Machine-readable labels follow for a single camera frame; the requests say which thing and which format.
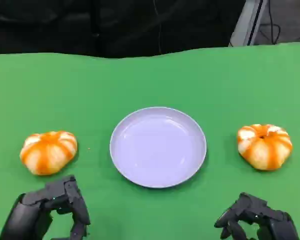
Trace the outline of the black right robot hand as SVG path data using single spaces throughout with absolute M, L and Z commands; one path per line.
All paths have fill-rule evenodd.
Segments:
M 248 237 L 239 222 L 257 224 L 259 240 L 298 240 L 299 235 L 290 214 L 274 210 L 267 201 L 242 192 L 239 198 L 216 220 L 214 227 L 222 229 L 220 239 L 232 237 L 247 240 Z

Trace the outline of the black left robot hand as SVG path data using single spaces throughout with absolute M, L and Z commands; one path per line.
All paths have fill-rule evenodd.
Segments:
M 42 240 L 53 222 L 51 212 L 72 214 L 73 226 L 66 240 L 82 240 L 91 224 L 87 205 L 74 175 L 22 193 L 10 210 L 0 240 Z

